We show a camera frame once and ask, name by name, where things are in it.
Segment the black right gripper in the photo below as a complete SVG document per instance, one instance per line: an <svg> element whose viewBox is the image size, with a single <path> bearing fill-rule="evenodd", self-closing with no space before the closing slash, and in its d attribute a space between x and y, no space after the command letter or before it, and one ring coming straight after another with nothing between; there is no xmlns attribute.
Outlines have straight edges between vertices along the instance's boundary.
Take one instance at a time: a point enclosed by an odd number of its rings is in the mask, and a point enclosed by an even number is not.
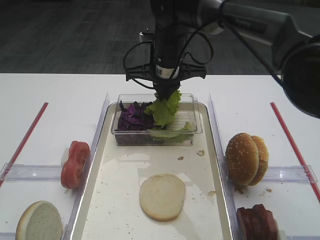
<svg viewBox="0 0 320 240"><path fill-rule="evenodd" d="M127 58L132 51L142 45L150 46L149 62L129 67L125 65L126 80L156 91L156 97L168 100L177 91L181 82L191 78L207 76L204 62L195 60L193 64L185 63L184 58L191 53L186 51L190 41L187 40L148 40L131 47L126 53Z"/></svg>

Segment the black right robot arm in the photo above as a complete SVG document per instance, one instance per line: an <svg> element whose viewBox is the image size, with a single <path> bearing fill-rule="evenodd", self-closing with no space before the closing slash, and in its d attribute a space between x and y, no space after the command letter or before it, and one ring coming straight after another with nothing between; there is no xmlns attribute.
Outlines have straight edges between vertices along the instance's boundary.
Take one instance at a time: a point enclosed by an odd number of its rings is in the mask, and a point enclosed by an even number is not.
<svg viewBox="0 0 320 240"><path fill-rule="evenodd" d="M259 0L152 0L155 32L143 33L149 63L125 67L127 80L152 82L169 98L184 80L207 74L205 64L183 62L200 33L230 30L282 87L290 102L309 116L320 116L320 10Z"/></svg>

